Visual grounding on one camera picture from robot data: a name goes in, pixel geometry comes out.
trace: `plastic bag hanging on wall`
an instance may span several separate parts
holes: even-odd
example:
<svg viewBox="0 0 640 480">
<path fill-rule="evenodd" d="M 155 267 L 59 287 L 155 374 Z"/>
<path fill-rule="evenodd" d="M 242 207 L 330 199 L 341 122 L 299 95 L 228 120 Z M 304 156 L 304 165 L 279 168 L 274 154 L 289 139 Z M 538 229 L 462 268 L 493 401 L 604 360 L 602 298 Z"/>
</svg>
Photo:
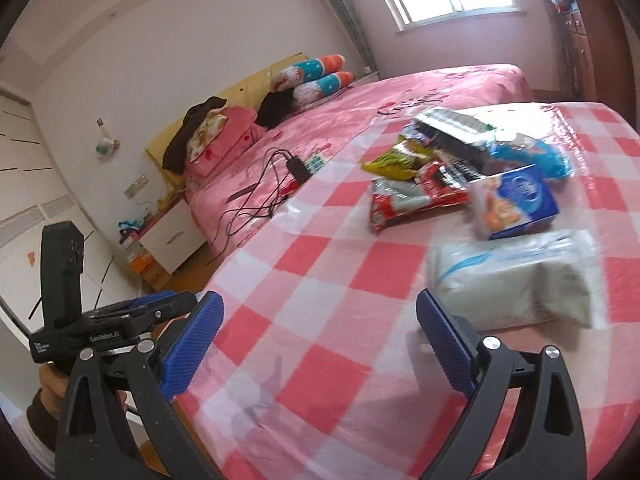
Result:
<svg viewBox="0 0 640 480">
<path fill-rule="evenodd" d="M 95 147 L 95 151 L 98 154 L 98 158 L 108 158 L 120 147 L 120 141 L 111 139 L 111 136 L 107 133 L 107 130 L 104 127 L 102 119 L 98 119 L 97 123 L 100 128 L 100 132 L 102 133 L 102 138 Z"/>
</svg>

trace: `drawer handle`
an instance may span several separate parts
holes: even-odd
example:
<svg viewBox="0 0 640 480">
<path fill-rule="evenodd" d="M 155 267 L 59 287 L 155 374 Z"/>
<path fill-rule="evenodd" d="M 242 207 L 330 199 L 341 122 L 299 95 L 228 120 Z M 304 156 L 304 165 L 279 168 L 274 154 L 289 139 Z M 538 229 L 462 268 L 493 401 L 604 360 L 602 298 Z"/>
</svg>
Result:
<svg viewBox="0 0 640 480">
<path fill-rule="evenodd" d="M 169 240 L 166 244 L 167 245 L 171 245 L 172 243 L 174 243 L 178 238 L 180 238 L 182 235 L 184 234 L 184 231 L 180 231 L 179 233 L 176 233 L 171 240 Z"/>
</svg>

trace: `brown dresser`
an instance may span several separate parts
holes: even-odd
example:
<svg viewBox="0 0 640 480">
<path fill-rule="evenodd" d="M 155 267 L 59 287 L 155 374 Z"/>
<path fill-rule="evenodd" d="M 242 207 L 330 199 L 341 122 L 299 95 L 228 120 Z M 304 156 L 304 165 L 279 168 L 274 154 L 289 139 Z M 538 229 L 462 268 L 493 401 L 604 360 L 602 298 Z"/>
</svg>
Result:
<svg viewBox="0 0 640 480">
<path fill-rule="evenodd" d="M 615 1 L 575 0 L 564 21 L 572 39 L 577 98 L 606 104 L 635 128 L 634 69 Z"/>
</svg>

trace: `white wardrobe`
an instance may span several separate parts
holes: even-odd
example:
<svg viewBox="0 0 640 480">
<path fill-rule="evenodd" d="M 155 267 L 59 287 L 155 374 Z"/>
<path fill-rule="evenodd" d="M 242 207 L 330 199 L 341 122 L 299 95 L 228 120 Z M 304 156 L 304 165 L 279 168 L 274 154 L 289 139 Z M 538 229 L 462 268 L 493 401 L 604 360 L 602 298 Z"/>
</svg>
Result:
<svg viewBox="0 0 640 480">
<path fill-rule="evenodd" d="M 72 220 L 84 235 L 82 308 L 135 298 L 140 282 L 74 203 L 44 146 L 31 109 L 0 96 L 0 319 L 26 346 L 42 327 L 40 238 Z"/>
</svg>

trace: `red snack bag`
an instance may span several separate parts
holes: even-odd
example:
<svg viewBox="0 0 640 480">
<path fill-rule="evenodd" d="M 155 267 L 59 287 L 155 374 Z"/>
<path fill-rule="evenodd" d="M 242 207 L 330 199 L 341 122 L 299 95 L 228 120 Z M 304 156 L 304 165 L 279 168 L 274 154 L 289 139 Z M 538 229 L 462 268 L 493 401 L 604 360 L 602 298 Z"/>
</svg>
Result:
<svg viewBox="0 0 640 480">
<path fill-rule="evenodd" d="M 469 201 L 468 190 L 457 172 L 439 158 L 420 168 L 415 181 L 377 178 L 372 188 L 370 224 L 376 232 L 413 213 Z"/>
</svg>

